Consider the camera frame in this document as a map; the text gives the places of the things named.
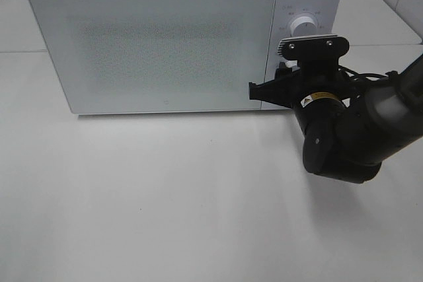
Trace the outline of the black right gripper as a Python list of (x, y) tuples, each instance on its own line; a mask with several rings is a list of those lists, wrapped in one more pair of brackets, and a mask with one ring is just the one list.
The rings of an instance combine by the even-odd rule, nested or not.
[[(290, 61), (339, 59), (350, 49), (349, 41), (335, 34), (285, 38), (277, 54)], [(249, 99), (292, 110), (345, 110), (351, 98), (352, 76), (337, 62), (301, 63), (278, 67), (274, 79), (249, 83)]]

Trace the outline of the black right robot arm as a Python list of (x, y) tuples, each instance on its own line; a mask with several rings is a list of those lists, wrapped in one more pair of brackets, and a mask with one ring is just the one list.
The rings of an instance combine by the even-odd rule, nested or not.
[(404, 71), (357, 73), (339, 63), (350, 48), (335, 34), (281, 40), (274, 79), (249, 97), (293, 110), (309, 173), (361, 184), (382, 162), (422, 137), (422, 59)]

